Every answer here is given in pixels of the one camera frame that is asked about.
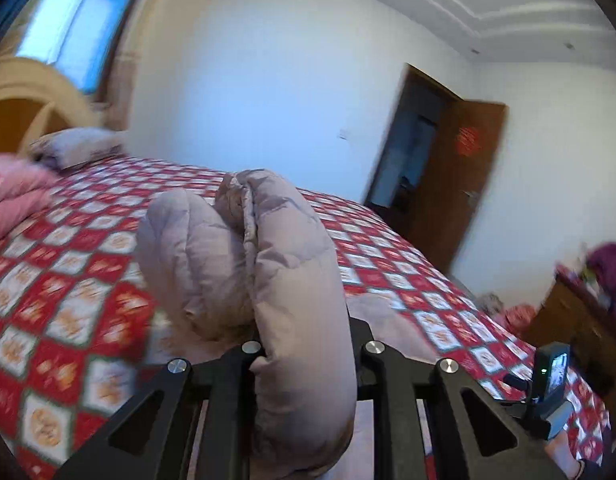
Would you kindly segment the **person's right hand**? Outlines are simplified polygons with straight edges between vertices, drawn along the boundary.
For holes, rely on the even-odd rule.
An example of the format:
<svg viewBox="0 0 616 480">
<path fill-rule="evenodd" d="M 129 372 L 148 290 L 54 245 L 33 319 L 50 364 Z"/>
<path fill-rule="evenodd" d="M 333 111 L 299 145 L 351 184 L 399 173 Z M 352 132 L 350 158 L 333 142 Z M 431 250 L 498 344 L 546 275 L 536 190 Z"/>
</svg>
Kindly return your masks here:
<svg viewBox="0 0 616 480">
<path fill-rule="evenodd" d="M 553 439 L 548 440 L 544 451 L 569 480 L 580 478 L 584 463 L 573 457 L 565 430 L 559 431 Z"/>
</svg>

